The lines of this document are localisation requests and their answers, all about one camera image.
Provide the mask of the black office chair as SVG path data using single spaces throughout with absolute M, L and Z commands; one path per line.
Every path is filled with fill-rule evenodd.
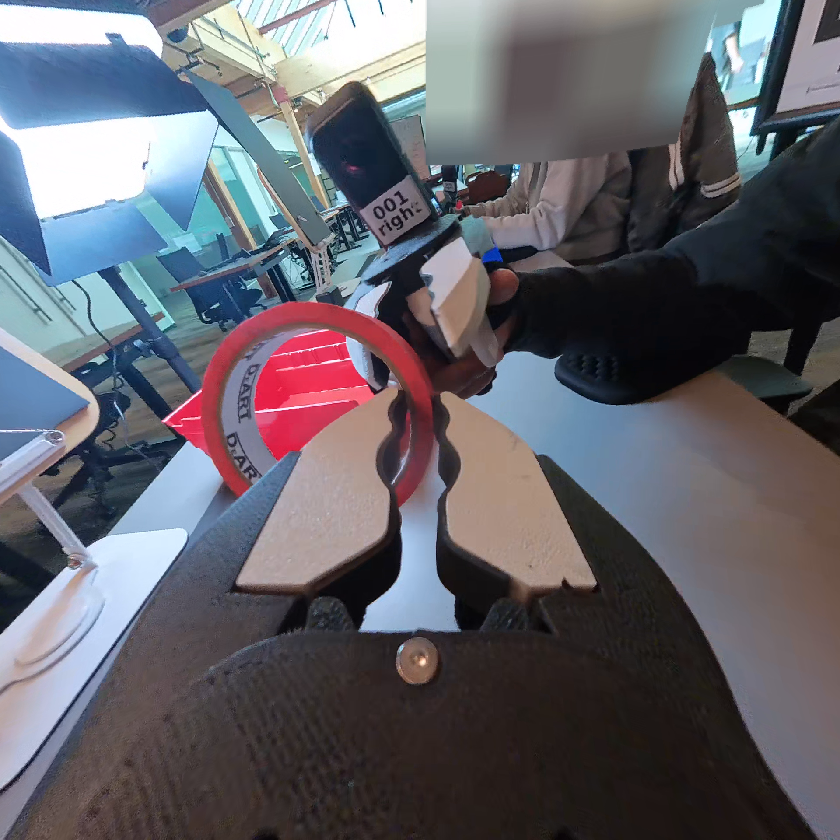
M 166 272 L 176 281 L 176 285 L 183 282 L 186 277 L 191 277 L 201 270 L 207 270 L 188 248 L 180 248 L 169 254 L 158 255 L 156 258 Z M 247 310 L 251 308 L 250 315 L 252 316 L 256 310 L 265 311 L 267 307 L 262 302 L 264 296 L 261 288 L 250 287 L 247 283 L 249 280 L 252 279 L 235 279 L 233 281 L 233 292 L 242 309 Z M 219 306 L 222 294 L 217 284 L 207 284 L 201 288 L 190 289 L 186 291 L 186 294 L 196 310 L 197 317 L 202 323 L 208 326 L 215 324 L 221 329 L 222 333 L 228 330 L 228 324 L 230 322 L 236 324 L 232 321 L 223 321 L 224 315 Z

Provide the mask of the dark striped jacket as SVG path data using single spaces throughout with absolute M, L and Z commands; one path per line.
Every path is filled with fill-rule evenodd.
M 631 150 L 628 159 L 629 254 L 663 247 L 739 198 L 742 179 L 733 129 L 710 53 L 700 61 L 677 141 Z

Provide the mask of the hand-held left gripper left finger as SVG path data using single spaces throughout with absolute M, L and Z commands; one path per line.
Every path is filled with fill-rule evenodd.
M 396 532 L 403 392 L 388 387 L 301 451 L 236 580 L 250 594 L 313 596 Z

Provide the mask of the grey board on stand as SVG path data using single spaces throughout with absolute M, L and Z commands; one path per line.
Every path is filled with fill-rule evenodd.
M 331 278 L 328 247 L 332 242 L 332 231 L 303 186 L 232 92 L 190 70 L 185 70 L 184 74 L 224 129 L 253 160 L 273 202 L 308 251 L 316 300 L 342 305 L 340 289 L 333 285 Z

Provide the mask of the red tape roll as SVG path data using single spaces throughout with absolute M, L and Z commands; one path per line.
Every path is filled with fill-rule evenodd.
M 366 344 L 386 362 L 407 402 L 408 450 L 395 481 L 401 507 L 422 482 L 434 447 L 433 387 L 423 363 L 393 329 L 355 311 L 317 302 L 289 302 L 240 324 L 208 365 L 201 397 L 205 450 L 237 497 L 280 459 L 258 425 L 256 384 L 270 356 L 303 333 L 330 330 Z

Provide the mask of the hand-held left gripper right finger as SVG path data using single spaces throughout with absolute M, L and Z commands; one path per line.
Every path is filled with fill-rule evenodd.
M 437 574 L 461 602 L 535 602 L 594 592 L 592 567 L 543 472 L 517 434 L 446 392 L 435 406 Z

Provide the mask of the wooden office desk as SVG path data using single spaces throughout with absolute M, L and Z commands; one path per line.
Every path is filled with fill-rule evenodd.
M 219 306 L 224 315 L 223 321 L 232 321 L 236 324 L 251 317 L 251 308 L 244 310 L 239 306 L 233 292 L 235 279 L 259 279 L 267 276 L 269 286 L 278 295 L 280 302 L 297 301 L 298 298 L 281 267 L 282 260 L 288 255 L 289 246 L 295 241 L 297 237 L 286 237 L 270 248 L 237 257 L 219 267 L 203 269 L 193 276 L 184 278 L 183 282 L 171 288 L 171 292 L 189 291 L 207 284 L 217 284 L 222 294 Z

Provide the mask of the studio light panel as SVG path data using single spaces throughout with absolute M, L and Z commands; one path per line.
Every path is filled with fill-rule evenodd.
M 57 287 L 165 247 L 150 197 L 189 225 L 217 119 L 127 9 L 2 2 L 2 240 Z

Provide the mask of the person's right forearm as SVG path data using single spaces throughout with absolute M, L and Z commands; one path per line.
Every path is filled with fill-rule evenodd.
M 756 331 L 838 318 L 839 126 L 784 151 L 738 200 L 657 250 L 522 272 L 505 349 L 641 358 L 720 352 Z

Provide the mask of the light stand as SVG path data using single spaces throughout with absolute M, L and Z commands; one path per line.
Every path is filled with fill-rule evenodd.
M 141 299 L 123 279 L 119 268 L 111 266 L 100 269 L 98 274 L 141 326 L 152 352 L 167 363 L 190 393 L 198 393 L 202 386 L 199 377 L 183 359 L 175 344 L 157 326 Z

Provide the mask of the red plastic bin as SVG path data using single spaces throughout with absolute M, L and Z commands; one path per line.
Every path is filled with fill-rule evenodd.
M 280 459 L 373 395 L 355 370 L 342 334 L 305 332 L 275 351 L 260 374 L 255 387 L 257 425 Z

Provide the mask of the black board on stand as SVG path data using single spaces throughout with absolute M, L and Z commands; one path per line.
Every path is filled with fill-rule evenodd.
M 1 788 L 22 774 L 131 624 L 187 541 L 181 528 L 110 535 L 87 546 L 34 485 L 95 429 L 93 394 L 5 330 L 2 349 L 89 401 L 57 430 L 2 460 L 1 498 L 18 497 L 66 555 L 66 567 L 2 631 Z

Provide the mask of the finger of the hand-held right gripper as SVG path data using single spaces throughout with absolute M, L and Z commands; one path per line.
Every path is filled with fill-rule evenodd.
M 365 315 L 375 321 L 381 321 L 380 309 L 391 291 L 389 280 L 373 284 L 360 282 L 350 298 L 344 303 L 344 308 Z M 396 379 L 386 362 L 377 356 L 366 344 L 358 339 L 347 336 L 346 347 L 354 369 L 367 383 L 373 393 L 378 393 L 386 387 L 395 387 Z
M 483 365 L 494 367 L 499 344 L 487 316 L 490 280 L 482 262 L 462 238 L 455 238 L 420 269 L 429 297 L 430 337 L 450 360 L 472 352 Z

